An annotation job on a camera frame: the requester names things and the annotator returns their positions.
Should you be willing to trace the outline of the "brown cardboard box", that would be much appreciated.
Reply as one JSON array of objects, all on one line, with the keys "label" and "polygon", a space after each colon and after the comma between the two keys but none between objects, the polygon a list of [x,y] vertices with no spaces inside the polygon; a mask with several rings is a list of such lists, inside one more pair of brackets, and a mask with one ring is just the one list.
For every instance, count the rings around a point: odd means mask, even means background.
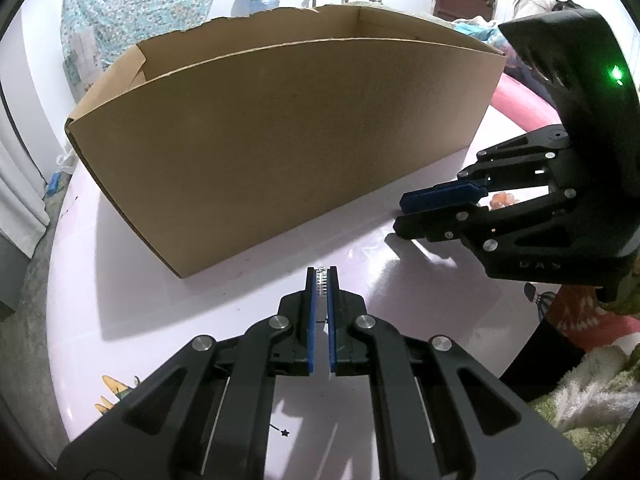
[{"label": "brown cardboard box", "polygon": [[505,62],[384,6],[279,8],[135,44],[65,131],[187,278],[466,148]]}]

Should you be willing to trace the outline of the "pink floral blanket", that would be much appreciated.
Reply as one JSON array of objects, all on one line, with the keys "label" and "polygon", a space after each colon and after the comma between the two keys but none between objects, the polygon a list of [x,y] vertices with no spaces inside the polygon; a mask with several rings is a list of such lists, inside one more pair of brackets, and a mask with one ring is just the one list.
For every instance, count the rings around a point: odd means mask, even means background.
[{"label": "pink floral blanket", "polygon": [[553,106],[507,74],[500,76],[490,105],[526,132],[561,123]]}]

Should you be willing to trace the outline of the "white curtain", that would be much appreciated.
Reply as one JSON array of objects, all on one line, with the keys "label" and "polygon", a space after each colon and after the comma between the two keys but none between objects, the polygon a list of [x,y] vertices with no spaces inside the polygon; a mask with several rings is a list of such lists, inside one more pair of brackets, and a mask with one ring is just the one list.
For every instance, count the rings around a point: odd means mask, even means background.
[{"label": "white curtain", "polygon": [[21,144],[4,103],[0,156],[1,234],[32,258],[50,223],[43,201],[46,181]]}]

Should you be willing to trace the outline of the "teal floral hanging cloth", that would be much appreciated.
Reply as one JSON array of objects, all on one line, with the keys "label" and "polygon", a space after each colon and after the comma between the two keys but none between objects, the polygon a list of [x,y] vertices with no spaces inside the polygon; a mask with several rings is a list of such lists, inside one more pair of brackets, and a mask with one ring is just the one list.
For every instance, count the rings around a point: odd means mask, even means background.
[{"label": "teal floral hanging cloth", "polygon": [[129,47],[203,24],[214,0],[63,0],[63,70],[78,100]]}]

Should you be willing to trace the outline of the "green fuzzy sleeve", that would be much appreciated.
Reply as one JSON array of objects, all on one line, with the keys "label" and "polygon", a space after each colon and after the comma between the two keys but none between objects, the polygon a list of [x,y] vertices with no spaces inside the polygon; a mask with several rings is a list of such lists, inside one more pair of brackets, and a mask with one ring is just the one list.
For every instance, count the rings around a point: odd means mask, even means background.
[{"label": "green fuzzy sleeve", "polygon": [[612,302],[600,301],[593,287],[561,287],[544,320],[585,354],[530,406],[591,468],[639,404],[639,267],[632,268],[622,296]]}]

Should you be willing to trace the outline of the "person with black hair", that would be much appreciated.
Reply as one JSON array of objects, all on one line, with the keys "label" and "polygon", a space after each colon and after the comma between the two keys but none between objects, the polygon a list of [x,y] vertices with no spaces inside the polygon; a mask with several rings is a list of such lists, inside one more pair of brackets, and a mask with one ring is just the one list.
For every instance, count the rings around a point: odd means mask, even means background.
[{"label": "person with black hair", "polygon": [[537,14],[581,9],[573,0],[514,0],[512,18],[526,18]]}]

